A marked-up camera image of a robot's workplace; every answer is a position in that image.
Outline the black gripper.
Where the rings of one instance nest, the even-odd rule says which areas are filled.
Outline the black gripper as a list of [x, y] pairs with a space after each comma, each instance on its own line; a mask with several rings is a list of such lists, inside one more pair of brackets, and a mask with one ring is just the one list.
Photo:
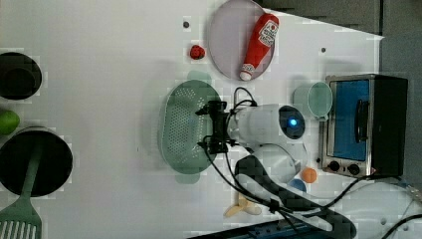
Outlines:
[[200, 141], [197, 144], [202, 148], [209, 148], [211, 154], [218, 154], [227, 152], [226, 141], [227, 134], [227, 117], [228, 113], [225, 111], [227, 107], [226, 102], [209, 101], [208, 107], [204, 107], [196, 112], [198, 116], [209, 115], [212, 120], [212, 134], [207, 141]]

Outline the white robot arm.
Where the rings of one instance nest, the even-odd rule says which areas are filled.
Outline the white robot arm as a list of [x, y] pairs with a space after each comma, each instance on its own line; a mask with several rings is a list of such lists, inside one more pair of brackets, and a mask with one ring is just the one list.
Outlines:
[[236, 191], [273, 213], [293, 217], [310, 226], [318, 220], [328, 228], [321, 233], [333, 239], [353, 239], [356, 226], [330, 204], [316, 201], [287, 188], [305, 165], [308, 154], [302, 137], [305, 119], [293, 106], [250, 103], [226, 111], [224, 102], [210, 101], [195, 113], [212, 120], [212, 133], [198, 142], [206, 155], [227, 153], [240, 145], [250, 154], [237, 160], [232, 172]]

